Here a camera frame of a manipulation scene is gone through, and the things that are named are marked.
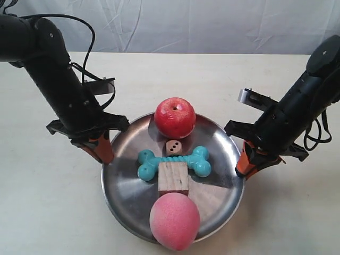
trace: wooden block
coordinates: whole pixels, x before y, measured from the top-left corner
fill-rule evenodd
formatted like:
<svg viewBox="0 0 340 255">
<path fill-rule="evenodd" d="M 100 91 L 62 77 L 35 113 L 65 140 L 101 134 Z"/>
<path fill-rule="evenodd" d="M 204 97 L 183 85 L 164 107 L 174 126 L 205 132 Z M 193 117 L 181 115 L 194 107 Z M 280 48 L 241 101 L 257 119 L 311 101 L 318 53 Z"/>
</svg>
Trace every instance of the wooden block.
<svg viewBox="0 0 340 255">
<path fill-rule="evenodd" d="M 166 156 L 182 155 L 182 144 L 177 140 L 167 141 L 165 144 Z"/>
<path fill-rule="evenodd" d="M 186 162 L 161 162 L 158 165 L 158 192 L 189 195 L 188 165 Z"/>
</svg>

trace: metal plate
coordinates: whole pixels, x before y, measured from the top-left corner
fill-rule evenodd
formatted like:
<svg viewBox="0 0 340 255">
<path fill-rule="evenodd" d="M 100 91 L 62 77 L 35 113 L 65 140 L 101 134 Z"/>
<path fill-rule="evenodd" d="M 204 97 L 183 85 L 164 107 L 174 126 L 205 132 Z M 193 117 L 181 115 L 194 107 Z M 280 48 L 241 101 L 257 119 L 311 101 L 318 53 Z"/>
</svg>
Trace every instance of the metal plate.
<svg viewBox="0 0 340 255">
<path fill-rule="evenodd" d="M 112 142 L 115 159 L 103 166 L 102 184 L 107 204 L 115 218 L 132 234 L 157 243 L 149 226 L 149 214 L 158 199 L 157 175 L 150 182 L 138 178 L 138 153 L 150 149 L 164 157 L 167 141 L 159 134 L 148 114 L 132 122 Z M 191 170 L 189 197 L 198 207 L 201 222 L 195 242 L 219 230 L 232 217 L 243 195 L 245 180 L 237 177 L 235 166 L 240 152 L 224 130 L 211 120 L 197 115 L 193 132 L 181 140 L 185 155 L 196 146 L 206 146 L 212 172 L 206 178 Z"/>
</svg>

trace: white backdrop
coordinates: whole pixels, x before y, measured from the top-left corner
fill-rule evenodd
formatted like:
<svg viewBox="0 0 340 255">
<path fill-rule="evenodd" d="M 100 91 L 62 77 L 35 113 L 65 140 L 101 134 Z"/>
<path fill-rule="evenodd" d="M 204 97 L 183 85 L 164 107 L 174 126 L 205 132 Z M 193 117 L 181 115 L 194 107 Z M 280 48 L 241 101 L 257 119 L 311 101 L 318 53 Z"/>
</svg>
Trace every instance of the white backdrop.
<svg viewBox="0 0 340 255">
<path fill-rule="evenodd" d="M 82 18 L 98 52 L 310 54 L 340 33 L 337 0 L 19 0 L 8 11 Z M 87 50 L 84 25 L 51 20 L 68 50 Z"/>
</svg>

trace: blue dog toy bone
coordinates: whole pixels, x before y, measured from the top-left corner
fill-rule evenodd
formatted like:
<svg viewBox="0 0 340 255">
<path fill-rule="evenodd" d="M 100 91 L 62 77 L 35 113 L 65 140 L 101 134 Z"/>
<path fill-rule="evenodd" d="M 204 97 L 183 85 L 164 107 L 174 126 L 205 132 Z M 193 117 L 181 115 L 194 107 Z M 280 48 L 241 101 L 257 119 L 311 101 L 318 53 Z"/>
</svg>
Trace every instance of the blue dog toy bone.
<svg viewBox="0 0 340 255">
<path fill-rule="evenodd" d="M 207 161 L 209 151 L 204 146 L 194 148 L 191 155 L 156 158 L 151 150 L 142 150 L 138 154 L 138 177 L 150 181 L 155 177 L 160 162 L 186 162 L 189 169 L 193 169 L 199 177 L 207 177 L 211 173 L 211 164 Z"/>
</svg>

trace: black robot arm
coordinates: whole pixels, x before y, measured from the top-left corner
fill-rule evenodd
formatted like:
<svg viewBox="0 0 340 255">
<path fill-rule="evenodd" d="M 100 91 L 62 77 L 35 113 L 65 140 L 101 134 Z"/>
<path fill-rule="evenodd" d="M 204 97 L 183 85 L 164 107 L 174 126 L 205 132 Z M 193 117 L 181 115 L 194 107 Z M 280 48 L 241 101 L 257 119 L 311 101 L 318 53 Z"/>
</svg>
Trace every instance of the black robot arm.
<svg viewBox="0 0 340 255">
<path fill-rule="evenodd" d="M 49 132 L 66 135 L 100 163 L 110 163 L 114 155 L 109 130 L 125 131 L 129 122 L 125 116 L 105 113 L 94 90 L 113 87 L 114 78 L 90 75 L 97 81 L 81 83 L 61 32 L 40 16 L 0 15 L 0 38 L 0 61 L 23 67 L 58 116 L 47 125 Z"/>
<path fill-rule="evenodd" d="M 239 176 L 249 178 L 261 169 L 282 162 L 280 156 L 293 156 L 300 161 L 308 157 L 320 142 L 330 142 L 326 108 L 340 99 L 340 37 L 325 40 L 310 56 L 306 70 L 286 95 L 276 102 L 252 90 L 241 91 L 239 101 L 264 111 L 253 123 L 229 121 L 225 126 L 227 135 L 244 140 L 240 160 L 236 166 Z M 321 140 L 321 124 L 329 138 Z M 312 123 L 316 121 L 319 137 L 309 136 Z M 306 131 L 304 147 L 294 141 Z M 307 146 L 307 138 L 316 144 Z"/>
</svg>

